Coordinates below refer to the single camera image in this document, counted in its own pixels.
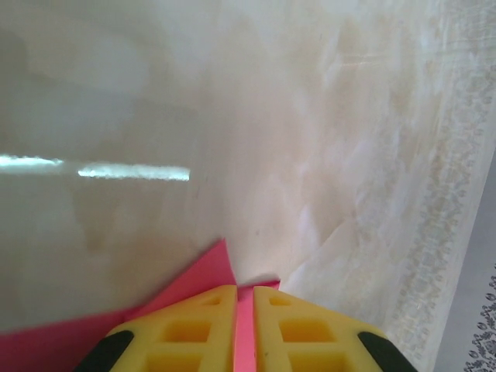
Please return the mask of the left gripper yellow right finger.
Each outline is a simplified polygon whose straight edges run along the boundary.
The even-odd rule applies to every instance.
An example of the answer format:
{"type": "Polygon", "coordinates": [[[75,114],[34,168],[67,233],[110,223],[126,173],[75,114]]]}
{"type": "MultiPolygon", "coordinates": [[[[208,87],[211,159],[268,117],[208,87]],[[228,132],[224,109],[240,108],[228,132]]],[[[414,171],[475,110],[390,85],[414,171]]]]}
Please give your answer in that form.
{"type": "Polygon", "coordinates": [[[375,326],[282,291],[253,289],[257,372],[417,372],[375,326]]]}

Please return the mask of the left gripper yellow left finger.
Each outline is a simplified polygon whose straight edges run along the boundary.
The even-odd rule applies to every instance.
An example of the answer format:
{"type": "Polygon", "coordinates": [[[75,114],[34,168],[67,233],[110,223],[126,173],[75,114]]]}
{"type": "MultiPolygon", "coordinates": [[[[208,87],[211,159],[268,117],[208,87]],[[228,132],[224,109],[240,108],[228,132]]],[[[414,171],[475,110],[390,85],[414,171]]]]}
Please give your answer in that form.
{"type": "Polygon", "coordinates": [[[223,285],[124,322],[73,372],[233,372],[236,309],[223,285]]]}

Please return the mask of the pink square paper sheet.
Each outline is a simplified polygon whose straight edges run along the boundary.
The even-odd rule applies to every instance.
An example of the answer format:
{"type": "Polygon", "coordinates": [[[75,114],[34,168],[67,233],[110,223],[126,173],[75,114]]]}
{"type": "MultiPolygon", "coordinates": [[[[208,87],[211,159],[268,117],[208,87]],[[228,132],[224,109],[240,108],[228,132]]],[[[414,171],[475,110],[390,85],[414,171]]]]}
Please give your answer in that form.
{"type": "Polygon", "coordinates": [[[233,372],[257,372],[253,289],[238,287],[220,241],[143,305],[0,336],[0,372],[73,372],[116,326],[223,285],[237,288],[233,372]]]}

